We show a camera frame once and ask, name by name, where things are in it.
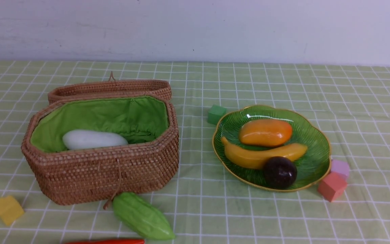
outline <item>toy banana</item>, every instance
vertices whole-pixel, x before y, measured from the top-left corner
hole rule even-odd
[[[302,157],[308,147],[300,143],[292,143],[264,151],[251,151],[229,142],[224,136],[221,138],[225,156],[231,162],[243,168],[262,169],[266,161],[275,156],[289,159],[291,162]]]

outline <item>toy bitter melon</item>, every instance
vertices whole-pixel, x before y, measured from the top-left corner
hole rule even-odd
[[[112,201],[115,216],[145,239],[175,238],[163,213],[132,192],[124,192]]]

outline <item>passion fruit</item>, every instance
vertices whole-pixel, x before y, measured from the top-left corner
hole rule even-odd
[[[297,168],[285,157],[272,157],[263,166],[263,175],[271,188],[287,189],[296,181]]]

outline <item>green fabric lining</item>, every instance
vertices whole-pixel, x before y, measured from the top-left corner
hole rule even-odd
[[[31,144],[45,153],[66,151],[62,136],[75,129],[117,133],[129,144],[150,142],[169,127],[167,106],[151,96],[66,103],[39,121]]]

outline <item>table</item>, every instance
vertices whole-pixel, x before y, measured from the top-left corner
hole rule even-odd
[[[26,213],[0,221],[0,243],[57,244],[136,236],[105,201],[58,206],[44,196],[20,143],[52,89],[79,82],[170,82],[181,162],[162,190],[142,195],[173,226],[173,244],[390,243],[390,67],[217,62],[0,61],[0,197]],[[213,104],[229,111],[266,104],[297,111],[329,138],[333,159],[351,167],[349,186],[329,203],[315,187],[271,193],[236,180],[212,150]]]

